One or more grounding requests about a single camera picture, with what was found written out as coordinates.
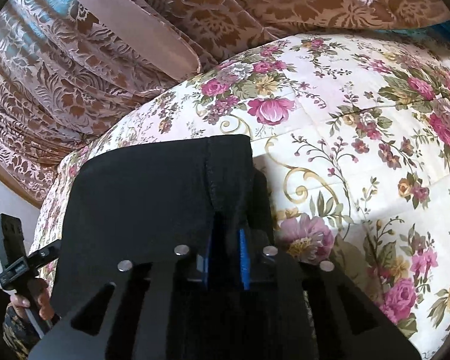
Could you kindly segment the brown patterned curtain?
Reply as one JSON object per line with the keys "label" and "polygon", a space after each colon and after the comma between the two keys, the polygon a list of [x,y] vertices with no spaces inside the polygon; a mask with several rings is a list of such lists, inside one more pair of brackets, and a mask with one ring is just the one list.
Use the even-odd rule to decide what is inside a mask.
{"label": "brown patterned curtain", "polygon": [[0,165],[42,202],[66,155],[241,51],[449,18],[443,0],[3,0]]}

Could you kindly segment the floral bed sheet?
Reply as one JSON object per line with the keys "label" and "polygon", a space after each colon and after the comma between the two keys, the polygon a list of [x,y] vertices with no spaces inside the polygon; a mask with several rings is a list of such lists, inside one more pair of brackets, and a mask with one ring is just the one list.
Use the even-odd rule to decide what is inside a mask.
{"label": "floral bed sheet", "polygon": [[226,134],[250,138],[285,249],[335,258],[436,359],[450,338],[450,44],[421,31],[290,36],[167,90],[61,161],[32,249],[61,236],[86,161]]}

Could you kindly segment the black pants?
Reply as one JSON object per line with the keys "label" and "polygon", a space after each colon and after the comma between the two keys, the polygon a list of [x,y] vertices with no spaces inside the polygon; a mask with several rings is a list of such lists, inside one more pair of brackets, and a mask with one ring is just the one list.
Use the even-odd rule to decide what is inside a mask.
{"label": "black pants", "polygon": [[87,161],[72,185],[66,228],[208,228],[208,359],[240,359],[246,299],[238,232],[263,232],[273,242],[266,178],[247,136],[134,145]]}

